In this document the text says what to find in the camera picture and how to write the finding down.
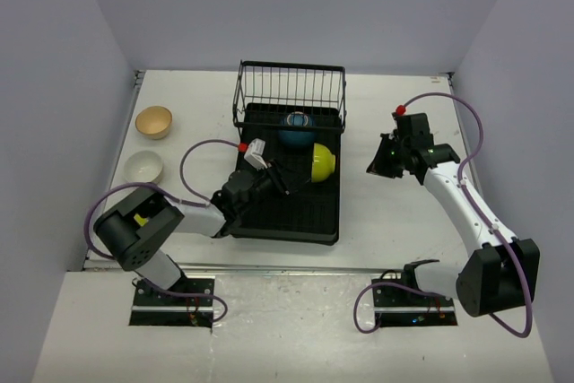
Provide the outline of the black drip tray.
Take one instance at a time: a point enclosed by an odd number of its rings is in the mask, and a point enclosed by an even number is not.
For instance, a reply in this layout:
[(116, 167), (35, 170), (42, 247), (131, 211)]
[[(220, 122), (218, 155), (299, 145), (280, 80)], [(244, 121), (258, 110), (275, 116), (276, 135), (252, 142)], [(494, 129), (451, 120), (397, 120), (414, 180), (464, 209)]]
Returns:
[[(281, 161), (310, 177), (312, 148), (291, 149), (282, 145), (278, 130), (260, 126), (240, 129), (240, 141), (265, 141), (264, 159)], [(341, 153), (341, 134), (316, 132), (315, 143), (325, 145), (336, 157)], [(307, 184), (289, 196), (274, 196), (254, 205), (232, 233), (235, 238), (269, 239), (332, 246), (339, 240), (340, 169), (327, 180)]]

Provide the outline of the lime green bowl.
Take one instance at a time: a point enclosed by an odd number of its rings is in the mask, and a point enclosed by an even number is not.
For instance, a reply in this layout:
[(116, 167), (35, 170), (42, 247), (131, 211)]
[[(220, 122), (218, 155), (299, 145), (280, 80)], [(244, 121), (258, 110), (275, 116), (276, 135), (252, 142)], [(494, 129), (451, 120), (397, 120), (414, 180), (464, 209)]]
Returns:
[(140, 227), (143, 227), (148, 222), (147, 218), (144, 218), (137, 213), (134, 215), (134, 220)]
[(313, 183), (323, 182), (335, 172), (335, 169), (335, 155), (325, 145), (314, 143), (311, 163), (311, 181)]

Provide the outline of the black wire dish rack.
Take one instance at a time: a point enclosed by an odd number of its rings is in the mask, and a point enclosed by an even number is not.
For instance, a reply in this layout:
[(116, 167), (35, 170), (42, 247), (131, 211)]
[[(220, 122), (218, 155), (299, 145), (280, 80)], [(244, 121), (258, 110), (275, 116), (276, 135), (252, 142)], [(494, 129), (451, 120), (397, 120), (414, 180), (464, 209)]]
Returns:
[(232, 101), (236, 128), (279, 128), (292, 113), (313, 119), (319, 131), (341, 134), (346, 120), (346, 70), (312, 65), (242, 60)]

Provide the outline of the white speckled ceramic bowl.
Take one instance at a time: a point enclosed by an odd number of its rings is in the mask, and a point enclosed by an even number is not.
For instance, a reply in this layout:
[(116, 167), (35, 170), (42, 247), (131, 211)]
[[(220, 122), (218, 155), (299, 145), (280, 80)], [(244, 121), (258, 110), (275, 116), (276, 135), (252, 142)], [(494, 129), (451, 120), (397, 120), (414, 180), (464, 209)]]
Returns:
[(163, 159), (158, 153), (144, 150), (127, 158), (123, 174), (126, 182), (159, 184), (163, 177), (163, 168)]

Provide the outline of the beige bird painted bowl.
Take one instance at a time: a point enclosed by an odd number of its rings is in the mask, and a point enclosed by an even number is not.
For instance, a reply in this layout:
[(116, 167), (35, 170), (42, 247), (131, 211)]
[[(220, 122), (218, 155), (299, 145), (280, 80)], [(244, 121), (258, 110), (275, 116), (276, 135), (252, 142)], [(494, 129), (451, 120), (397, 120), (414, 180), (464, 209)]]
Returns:
[(151, 140), (165, 138), (171, 130), (173, 116), (163, 106), (150, 106), (143, 109), (135, 118), (135, 128), (143, 137)]

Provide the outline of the lime green bowl front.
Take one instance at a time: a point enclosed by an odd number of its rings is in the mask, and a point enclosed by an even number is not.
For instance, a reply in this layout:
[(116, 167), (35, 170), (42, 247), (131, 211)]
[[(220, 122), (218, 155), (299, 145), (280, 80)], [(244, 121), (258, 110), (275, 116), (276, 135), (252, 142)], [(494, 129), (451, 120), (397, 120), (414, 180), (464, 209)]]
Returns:
[(140, 227), (143, 227), (148, 222), (147, 218), (144, 218), (137, 213), (134, 215), (134, 220)]

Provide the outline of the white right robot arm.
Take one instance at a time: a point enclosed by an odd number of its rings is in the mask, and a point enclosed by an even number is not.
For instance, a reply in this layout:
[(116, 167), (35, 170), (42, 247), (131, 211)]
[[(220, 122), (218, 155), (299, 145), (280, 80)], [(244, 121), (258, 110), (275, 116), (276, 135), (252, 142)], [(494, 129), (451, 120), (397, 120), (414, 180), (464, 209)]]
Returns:
[(532, 308), (540, 250), (500, 222), (461, 169), (449, 144), (435, 144), (425, 114), (395, 115), (395, 129), (381, 136), (369, 174), (418, 182), (441, 205), (468, 254), (460, 266), (436, 259), (404, 266), (402, 298), (419, 305), (432, 293), (458, 300), (472, 317)]

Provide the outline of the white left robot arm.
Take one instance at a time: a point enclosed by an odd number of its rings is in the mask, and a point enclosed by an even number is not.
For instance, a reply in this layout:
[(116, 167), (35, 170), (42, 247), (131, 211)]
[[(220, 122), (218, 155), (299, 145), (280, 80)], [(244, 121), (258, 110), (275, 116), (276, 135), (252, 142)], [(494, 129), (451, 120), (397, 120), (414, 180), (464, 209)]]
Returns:
[(312, 180), (312, 168), (292, 169), (279, 162), (266, 168), (235, 170), (207, 204), (179, 200), (153, 183), (128, 183), (128, 196), (95, 222), (95, 235), (109, 258), (143, 278), (168, 305), (185, 298), (187, 284), (179, 265), (161, 247), (175, 232), (221, 238), (241, 226), (250, 211), (272, 198), (291, 196)]

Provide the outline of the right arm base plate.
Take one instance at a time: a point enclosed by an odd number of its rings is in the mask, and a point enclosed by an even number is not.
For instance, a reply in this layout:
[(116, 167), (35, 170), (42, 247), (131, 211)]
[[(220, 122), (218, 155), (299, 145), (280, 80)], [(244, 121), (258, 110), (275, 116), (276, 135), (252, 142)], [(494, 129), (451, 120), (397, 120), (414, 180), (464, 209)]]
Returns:
[(415, 295), (382, 286), (372, 292), (379, 327), (456, 326), (454, 301), (446, 297)]

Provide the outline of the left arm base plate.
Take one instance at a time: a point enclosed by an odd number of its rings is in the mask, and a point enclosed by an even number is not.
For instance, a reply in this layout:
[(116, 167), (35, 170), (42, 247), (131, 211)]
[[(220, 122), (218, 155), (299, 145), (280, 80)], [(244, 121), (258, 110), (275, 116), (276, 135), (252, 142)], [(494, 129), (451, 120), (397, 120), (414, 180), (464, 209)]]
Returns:
[(211, 298), (177, 298), (135, 278), (129, 326), (213, 327)]

